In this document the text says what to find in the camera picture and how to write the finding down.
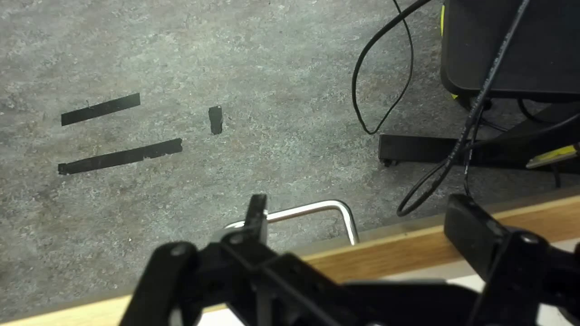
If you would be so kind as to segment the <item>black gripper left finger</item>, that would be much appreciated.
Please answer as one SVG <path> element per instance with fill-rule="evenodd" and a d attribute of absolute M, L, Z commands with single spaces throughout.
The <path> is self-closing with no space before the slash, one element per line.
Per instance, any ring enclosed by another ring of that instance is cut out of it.
<path fill-rule="evenodd" d="M 262 243 L 266 239 L 266 196 L 253 194 L 248 203 L 244 224 L 248 241 Z"/>

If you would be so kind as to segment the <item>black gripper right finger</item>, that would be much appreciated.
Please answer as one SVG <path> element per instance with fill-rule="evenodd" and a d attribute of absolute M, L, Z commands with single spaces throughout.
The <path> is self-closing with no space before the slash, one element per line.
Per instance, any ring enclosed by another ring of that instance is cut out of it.
<path fill-rule="evenodd" d="M 452 194 L 443 217 L 443 235 L 463 261 L 485 281 L 503 282 L 500 255 L 509 230 L 489 215 L 472 197 Z"/>

